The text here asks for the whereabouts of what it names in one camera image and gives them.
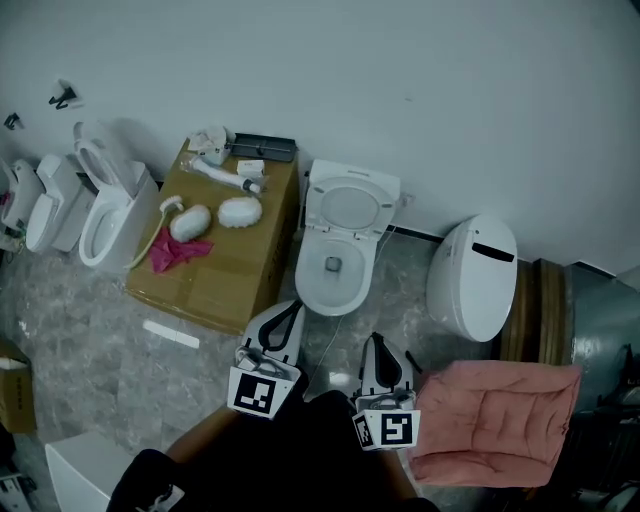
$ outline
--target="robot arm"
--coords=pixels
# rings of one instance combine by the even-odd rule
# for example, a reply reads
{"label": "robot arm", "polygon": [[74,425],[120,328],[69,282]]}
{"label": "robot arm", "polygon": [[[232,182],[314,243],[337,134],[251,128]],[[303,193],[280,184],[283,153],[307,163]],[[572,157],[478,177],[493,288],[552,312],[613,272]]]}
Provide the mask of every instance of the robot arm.
{"label": "robot arm", "polygon": [[380,334],[365,342],[360,391],[353,424],[363,450],[395,450],[415,446],[420,411],[415,410],[413,367]]}
{"label": "robot arm", "polygon": [[253,318],[235,353],[227,406],[273,419],[300,378],[305,309],[300,301],[276,304]]}

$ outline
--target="cardboard box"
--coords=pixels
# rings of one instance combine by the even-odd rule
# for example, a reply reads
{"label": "cardboard box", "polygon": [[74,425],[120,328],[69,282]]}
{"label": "cardboard box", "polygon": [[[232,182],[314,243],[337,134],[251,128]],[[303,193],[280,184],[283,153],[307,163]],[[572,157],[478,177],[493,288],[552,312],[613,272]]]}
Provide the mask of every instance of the cardboard box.
{"label": "cardboard box", "polygon": [[16,370],[0,369],[0,422],[12,434],[27,434],[36,429],[33,411],[31,363],[13,343],[0,339],[0,357],[27,365]]}
{"label": "cardboard box", "polygon": [[[188,140],[180,154],[187,151]],[[193,258],[162,274],[154,274],[149,257],[129,272],[126,290],[137,299],[217,331],[240,335],[249,320],[275,304],[299,211],[297,159],[265,162],[267,190],[260,197],[262,218],[247,228],[225,228],[218,223],[220,204],[246,197],[234,188],[180,169],[179,156],[160,191],[158,205],[170,196],[182,197],[185,208],[207,206],[212,223],[200,240],[215,245],[205,257]],[[238,159],[222,167],[235,172]],[[149,241],[160,221],[149,219],[138,249]]]}

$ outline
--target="white hose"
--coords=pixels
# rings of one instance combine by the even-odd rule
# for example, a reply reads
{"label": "white hose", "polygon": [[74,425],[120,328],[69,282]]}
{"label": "white hose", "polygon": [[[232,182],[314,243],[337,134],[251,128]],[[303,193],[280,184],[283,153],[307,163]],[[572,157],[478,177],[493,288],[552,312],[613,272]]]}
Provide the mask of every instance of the white hose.
{"label": "white hose", "polygon": [[254,183],[250,179],[243,178],[242,176],[238,176],[237,174],[232,174],[227,171],[223,171],[222,169],[218,169],[212,165],[209,165],[199,156],[193,157],[191,160],[191,167],[209,176],[212,180],[219,181],[220,183],[226,183],[227,185],[231,185],[232,187],[239,188],[240,190],[245,190],[247,192],[252,192],[254,194],[259,194],[262,190],[262,187],[257,183]]}
{"label": "white hose", "polygon": [[160,222],[158,222],[158,227],[156,228],[156,230],[153,232],[153,235],[149,239],[149,243],[142,250],[142,252],[135,257],[135,259],[131,263],[129,263],[124,267],[125,269],[129,270],[137,267],[140,264],[140,262],[144,259],[144,257],[147,255],[147,253],[151,249],[151,246],[153,245],[153,242],[156,241],[156,237],[158,236],[158,233],[160,233],[160,229],[162,229],[162,225],[164,224],[164,221],[167,219],[168,211],[171,208],[171,206],[175,206],[178,210],[184,211],[184,206],[182,205],[182,198],[180,196],[171,196],[168,199],[165,199],[160,204],[160,211],[162,212],[162,217],[160,217]]}

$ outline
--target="marble floor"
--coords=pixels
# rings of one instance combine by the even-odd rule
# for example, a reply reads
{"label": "marble floor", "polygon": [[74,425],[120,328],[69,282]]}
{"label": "marble floor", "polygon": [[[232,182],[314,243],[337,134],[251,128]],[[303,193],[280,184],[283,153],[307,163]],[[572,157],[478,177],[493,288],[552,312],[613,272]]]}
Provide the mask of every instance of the marble floor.
{"label": "marble floor", "polygon": [[[378,331],[425,370],[456,359],[488,358],[490,344],[442,331],[425,310],[425,283],[436,245],[393,234],[374,268],[365,303],[342,319],[308,315],[302,365],[311,375],[338,323],[309,395],[352,392],[363,343]],[[291,251],[281,297],[295,296]],[[200,348],[143,329],[150,319],[201,340]],[[38,431],[16,438],[18,467],[38,490],[34,509],[57,511],[44,444],[90,430],[135,454],[164,449],[225,402],[228,367],[239,342],[154,310],[124,292],[124,278],[93,271],[77,253],[23,252],[0,266],[0,335],[30,357]],[[443,512],[473,510],[483,489],[421,486]]]}

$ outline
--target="pink cloth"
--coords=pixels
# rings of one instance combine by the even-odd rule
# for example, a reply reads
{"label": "pink cloth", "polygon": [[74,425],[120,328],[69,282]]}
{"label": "pink cloth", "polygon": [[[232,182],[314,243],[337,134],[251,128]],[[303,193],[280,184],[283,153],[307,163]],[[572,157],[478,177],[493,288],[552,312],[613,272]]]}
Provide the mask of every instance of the pink cloth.
{"label": "pink cloth", "polygon": [[169,228],[162,228],[149,249],[151,264],[156,274],[176,266],[182,261],[189,262],[190,258],[206,256],[211,252],[212,242],[176,242],[169,234]]}
{"label": "pink cloth", "polygon": [[578,366],[457,361],[418,394],[416,480],[539,487],[558,462],[580,386]]}

